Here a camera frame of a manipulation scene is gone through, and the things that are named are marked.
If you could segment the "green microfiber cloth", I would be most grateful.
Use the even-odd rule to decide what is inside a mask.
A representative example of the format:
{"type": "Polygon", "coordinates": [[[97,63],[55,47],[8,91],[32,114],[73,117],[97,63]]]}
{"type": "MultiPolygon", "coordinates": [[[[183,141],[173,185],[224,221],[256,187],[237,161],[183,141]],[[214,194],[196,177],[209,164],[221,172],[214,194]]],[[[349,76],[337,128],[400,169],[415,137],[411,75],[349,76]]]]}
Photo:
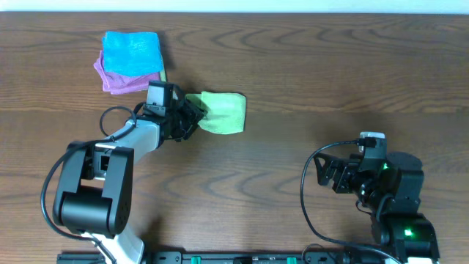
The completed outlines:
{"type": "Polygon", "coordinates": [[[199,127],[210,133],[242,133],[245,127],[246,97],[240,93],[201,92],[187,94],[187,100],[205,111],[199,127]]]}

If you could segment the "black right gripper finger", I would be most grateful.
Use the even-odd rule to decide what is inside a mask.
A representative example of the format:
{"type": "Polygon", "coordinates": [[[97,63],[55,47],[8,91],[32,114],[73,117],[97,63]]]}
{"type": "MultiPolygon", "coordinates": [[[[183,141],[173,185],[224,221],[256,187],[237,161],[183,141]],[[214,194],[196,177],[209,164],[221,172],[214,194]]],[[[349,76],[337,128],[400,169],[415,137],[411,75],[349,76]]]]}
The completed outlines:
{"type": "Polygon", "coordinates": [[[347,160],[345,158],[338,158],[326,153],[317,153],[313,157],[313,161],[316,169],[337,169],[347,160]]]}
{"type": "Polygon", "coordinates": [[[330,182],[330,173],[329,169],[326,167],[317,167],[317,183],[320,186],[327,186],[330,182]]]}

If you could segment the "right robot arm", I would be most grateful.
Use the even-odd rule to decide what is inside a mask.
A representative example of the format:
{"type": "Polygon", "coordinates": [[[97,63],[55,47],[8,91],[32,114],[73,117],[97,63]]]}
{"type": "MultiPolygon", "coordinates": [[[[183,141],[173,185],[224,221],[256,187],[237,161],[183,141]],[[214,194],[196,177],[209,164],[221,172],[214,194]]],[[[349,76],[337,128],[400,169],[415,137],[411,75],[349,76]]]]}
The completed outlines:
{"type": "Polygon", "coordinates": [[[424,182],[418,158],[367,150],[349,158],[320,153],[313,160],[321,186],[332,181],[334,192],[354,194],[370,209],[372,234],[381,250],[402,263],[413,258],[439,260],[435,228],[418,212],[424,182]]]}

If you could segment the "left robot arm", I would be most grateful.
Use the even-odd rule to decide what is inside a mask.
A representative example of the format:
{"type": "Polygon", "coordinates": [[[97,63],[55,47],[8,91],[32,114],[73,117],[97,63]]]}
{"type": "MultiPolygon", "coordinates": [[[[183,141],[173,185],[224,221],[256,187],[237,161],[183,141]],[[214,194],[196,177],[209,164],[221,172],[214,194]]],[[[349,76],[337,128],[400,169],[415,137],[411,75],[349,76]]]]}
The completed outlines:
{"type": "Polygon", "coordinates": [[[69,143],[46,176],[40,206],[56,233],[98,248],[96,263],[141,263],[145,245],[128,224],[133,168],[165,141],[189,139],[206,112],[165,82],[150,84],[134,108],[118,110],[129,114],[118,131],[69,143]]]}

